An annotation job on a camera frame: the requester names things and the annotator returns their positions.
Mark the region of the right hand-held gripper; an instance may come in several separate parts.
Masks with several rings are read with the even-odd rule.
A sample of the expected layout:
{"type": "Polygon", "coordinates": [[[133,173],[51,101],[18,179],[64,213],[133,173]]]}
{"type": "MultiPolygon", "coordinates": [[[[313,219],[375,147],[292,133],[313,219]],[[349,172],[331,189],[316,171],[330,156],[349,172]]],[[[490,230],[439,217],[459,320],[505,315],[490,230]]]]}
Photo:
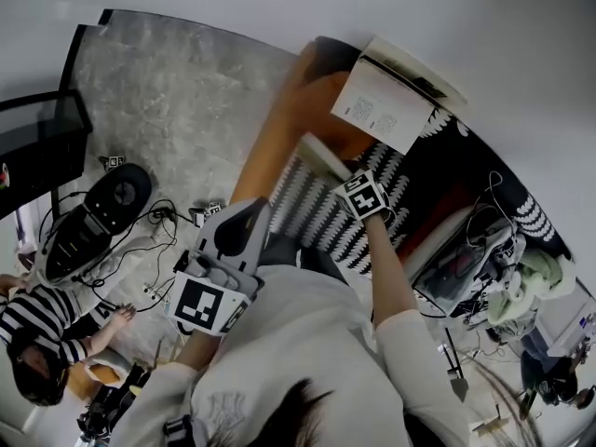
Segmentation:
{"type": "Polygon", "coordinates": [[[373,215],[380,215],[384,222],[389,222],[394,215],[388,195],[383,185],[374,178],[371,169],[360,169],[332,192],[344,211],[358,222],[373,215]]]}

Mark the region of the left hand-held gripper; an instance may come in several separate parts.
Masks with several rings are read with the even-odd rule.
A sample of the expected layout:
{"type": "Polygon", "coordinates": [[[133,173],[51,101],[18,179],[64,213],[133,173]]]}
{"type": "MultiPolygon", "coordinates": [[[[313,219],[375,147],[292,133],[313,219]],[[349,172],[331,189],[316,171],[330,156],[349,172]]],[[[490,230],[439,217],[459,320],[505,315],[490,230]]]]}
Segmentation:
{"type": "Polygon", "coordinates": [[[199,231],[196,251],[185,251],[174,266],[168,316],[186,329],[227,335],[264,285],[253,273],[270,218],[271,205],[263,196],[237,201],[209,217],[199,231]],[[203,252],[239,259],[239,268],[203,252]]]}

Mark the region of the green book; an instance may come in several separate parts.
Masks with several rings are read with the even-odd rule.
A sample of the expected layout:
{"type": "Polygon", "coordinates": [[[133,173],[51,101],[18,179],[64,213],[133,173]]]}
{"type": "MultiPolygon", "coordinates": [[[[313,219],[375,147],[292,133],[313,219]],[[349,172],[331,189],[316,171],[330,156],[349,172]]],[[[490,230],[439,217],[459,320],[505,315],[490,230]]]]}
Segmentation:
{"type": "Polygon", "coordinates": [[[328,184],[338,185],[352,178],[353,173],[344,162],[312,133],[302,136],[297,156],[328,184]]]}

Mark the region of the orange sofa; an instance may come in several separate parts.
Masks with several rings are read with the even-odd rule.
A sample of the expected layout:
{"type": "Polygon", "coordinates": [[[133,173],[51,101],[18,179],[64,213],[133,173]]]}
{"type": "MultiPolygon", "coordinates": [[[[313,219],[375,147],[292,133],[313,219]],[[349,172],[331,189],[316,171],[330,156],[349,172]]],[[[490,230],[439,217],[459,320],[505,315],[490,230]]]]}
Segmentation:
{"type": "Polygon", "coordinates": [[[347,162],[356,162],[358,155],[378,142],[331,112],[358,56],[356,48],[329,37],[320,36],[306,45],[251,148],[234,201],[265,196],[272,204],[278,181],[306,133],[347,162]]]}

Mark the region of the person's right forearm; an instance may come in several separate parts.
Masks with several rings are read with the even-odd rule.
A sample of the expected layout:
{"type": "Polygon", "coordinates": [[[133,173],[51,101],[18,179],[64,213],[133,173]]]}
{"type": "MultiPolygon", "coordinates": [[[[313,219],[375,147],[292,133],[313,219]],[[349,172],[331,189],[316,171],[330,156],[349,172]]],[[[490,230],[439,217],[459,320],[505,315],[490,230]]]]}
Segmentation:
{"type": "Polygon", "coordinates": [[[380,215],[364,220],[372,266],[372,323],[378,328],[393,316],[417,310],[417,302],[380,215]]]}

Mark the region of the person's left forearm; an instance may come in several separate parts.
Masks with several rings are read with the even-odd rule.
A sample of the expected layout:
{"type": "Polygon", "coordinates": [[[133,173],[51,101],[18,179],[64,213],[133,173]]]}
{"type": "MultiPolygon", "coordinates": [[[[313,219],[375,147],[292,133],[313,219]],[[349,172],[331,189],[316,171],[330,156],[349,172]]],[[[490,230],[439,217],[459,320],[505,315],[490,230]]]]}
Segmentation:
{"type": "Polygon", "coordinates": [[[221,341],[219,336],[193,331],[175,361],[200,371],[210,364],[221,341]]]}

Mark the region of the black white striped blanket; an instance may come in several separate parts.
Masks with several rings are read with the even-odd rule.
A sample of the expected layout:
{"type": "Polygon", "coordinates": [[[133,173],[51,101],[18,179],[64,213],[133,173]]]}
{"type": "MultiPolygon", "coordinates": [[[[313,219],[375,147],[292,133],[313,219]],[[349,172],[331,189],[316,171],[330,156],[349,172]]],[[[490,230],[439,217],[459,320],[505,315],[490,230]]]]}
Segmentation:
{"type": "MultiPolygon", "coordinates": [[[[439,132],[419,137],[405,155],[375,142],[355,160],[371,169],[386,190],[394,211],[389,235],[395,250],[418,215],[452,184],[462,183],[473,193],[473,204],[495,204],[541,250],[554,257],[571,254],[518,177],[455,116],[439,132]]],[[[342,210],[330,187],[298,156],[284,169],[272,206],[272,232],[324,251],[339,265],[362,275],[370,273],[363,226],[342,210]]]]}

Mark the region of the orange cushion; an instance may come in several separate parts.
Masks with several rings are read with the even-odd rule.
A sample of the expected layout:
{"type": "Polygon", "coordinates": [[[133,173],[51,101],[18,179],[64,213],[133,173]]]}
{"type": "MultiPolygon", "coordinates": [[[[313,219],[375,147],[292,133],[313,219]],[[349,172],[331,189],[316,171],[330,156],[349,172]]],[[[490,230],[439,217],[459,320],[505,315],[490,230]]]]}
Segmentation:
{"type": "Polygon", "coordinates": [[[454,183],[432,204],[418,215],[408,236],[396,249],[400,261],[407,259],[427,236],[456,211],[473,204],[473,193],[462,183],[454,183]]]}

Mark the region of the open white paperback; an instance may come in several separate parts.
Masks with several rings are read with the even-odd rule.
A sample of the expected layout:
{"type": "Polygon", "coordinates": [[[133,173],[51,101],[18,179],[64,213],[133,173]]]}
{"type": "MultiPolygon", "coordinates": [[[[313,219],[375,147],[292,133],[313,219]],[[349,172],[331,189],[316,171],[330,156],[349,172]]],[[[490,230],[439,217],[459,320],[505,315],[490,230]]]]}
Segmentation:
{"type": "Polygon", "coordinates": [[[332,114],[404,155],[466,107],[450,83],[375,36],[357,57],[332,114]]]}

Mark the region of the white black wearable rig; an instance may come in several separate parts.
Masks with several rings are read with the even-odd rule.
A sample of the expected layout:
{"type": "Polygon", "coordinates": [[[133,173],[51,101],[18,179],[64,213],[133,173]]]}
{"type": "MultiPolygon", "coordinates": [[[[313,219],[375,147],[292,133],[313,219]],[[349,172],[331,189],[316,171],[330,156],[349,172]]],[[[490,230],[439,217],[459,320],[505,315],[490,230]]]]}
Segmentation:
{"type": "Polygon", "coordinates": [[[404,269],[432,318],[446,318],[493,290],[516,292],[514,270],[525,250],[516,224],[495,204],[463,208],[440,223],[407,258],[404,269]]]}

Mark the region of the person's white sweatshirt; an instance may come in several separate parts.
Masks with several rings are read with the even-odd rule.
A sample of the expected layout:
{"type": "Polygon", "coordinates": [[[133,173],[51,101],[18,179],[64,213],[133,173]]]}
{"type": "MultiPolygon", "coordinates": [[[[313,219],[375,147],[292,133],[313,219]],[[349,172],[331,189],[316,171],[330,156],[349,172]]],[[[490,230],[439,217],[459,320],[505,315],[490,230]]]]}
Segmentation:
{"type": "Polygon", "coordinates": [[[166,447],[168,422],[189,415],[196,447],[255,440],[300,381],[319,398],[314,447],[413,447],[404,418],[433,433],[424,447],[467,447],[466,410],[419,312],[374,327],[335,278],[263,266],[264,286],[224,337],[211,365],[156,369],[117,422],[110,447],[166,447]]]}

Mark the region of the black round device on floor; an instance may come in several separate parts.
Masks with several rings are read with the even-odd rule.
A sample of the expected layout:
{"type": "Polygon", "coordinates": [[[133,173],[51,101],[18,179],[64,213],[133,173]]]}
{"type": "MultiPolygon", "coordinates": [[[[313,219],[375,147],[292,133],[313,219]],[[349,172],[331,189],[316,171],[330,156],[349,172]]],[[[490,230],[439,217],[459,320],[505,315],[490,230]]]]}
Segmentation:
{"type": "Polygon", "coordinates": [[[42,246],[38,274],[49,285],[72,280],[104,255],[111,241],[111,234],[81,203],[50,230],[42,246]]]}

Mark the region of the green white plush blanket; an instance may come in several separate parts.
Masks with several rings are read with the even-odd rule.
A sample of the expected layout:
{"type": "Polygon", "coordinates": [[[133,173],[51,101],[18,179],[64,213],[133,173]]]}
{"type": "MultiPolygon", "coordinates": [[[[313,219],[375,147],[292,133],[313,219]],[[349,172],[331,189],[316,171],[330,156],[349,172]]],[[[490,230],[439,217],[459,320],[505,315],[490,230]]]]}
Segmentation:
{"type": "Polygon", "coordinates": [[[576,285],[576,264],[564,255],[553,258],[542,250],[526,250],[501,280],[488,288],[487,320],[493,325],[523,317],[535,301],[570,294],[576,285]]]}

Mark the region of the black glass cabinet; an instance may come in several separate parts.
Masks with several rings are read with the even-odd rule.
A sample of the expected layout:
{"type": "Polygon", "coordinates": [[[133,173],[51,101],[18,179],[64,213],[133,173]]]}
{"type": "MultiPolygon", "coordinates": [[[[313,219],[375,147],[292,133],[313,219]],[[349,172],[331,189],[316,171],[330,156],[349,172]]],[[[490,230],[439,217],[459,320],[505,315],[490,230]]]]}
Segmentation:
{"type": "Polygon", "coordinates": [[[0,102],[0,220],[78,178],[91,132],[76,89],[0,102]]]}

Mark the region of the white cabinet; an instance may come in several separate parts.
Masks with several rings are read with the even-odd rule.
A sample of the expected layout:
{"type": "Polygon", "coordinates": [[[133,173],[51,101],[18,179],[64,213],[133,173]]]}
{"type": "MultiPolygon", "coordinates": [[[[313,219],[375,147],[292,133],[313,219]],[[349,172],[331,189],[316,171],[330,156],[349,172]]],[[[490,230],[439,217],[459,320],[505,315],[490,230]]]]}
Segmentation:
{"type": "Polygon", "coordinates": [[[585,291],[576,289],[548,305],[543,319],[543,337],[551,357],[571,356],[592,332],[596,301],[585,291]]]}

